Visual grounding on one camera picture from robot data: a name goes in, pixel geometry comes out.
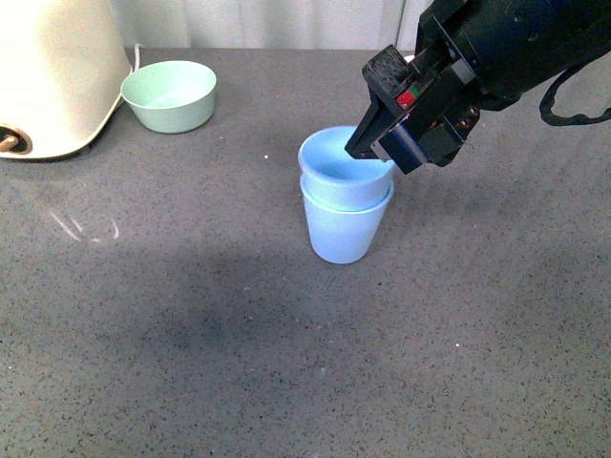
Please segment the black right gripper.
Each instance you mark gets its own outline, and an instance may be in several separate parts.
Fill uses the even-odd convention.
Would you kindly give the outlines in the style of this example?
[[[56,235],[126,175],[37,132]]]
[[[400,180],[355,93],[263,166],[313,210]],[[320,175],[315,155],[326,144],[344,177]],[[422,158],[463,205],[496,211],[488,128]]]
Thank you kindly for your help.
[[[493,55],[487,48],[505,8],[503,1],[434,1],[419,17],[412,60],[393,45],[373,56],[362,69],[369,107],[348,154],[392,160],[404,175],[427,163],[445,167],[478,120]]]

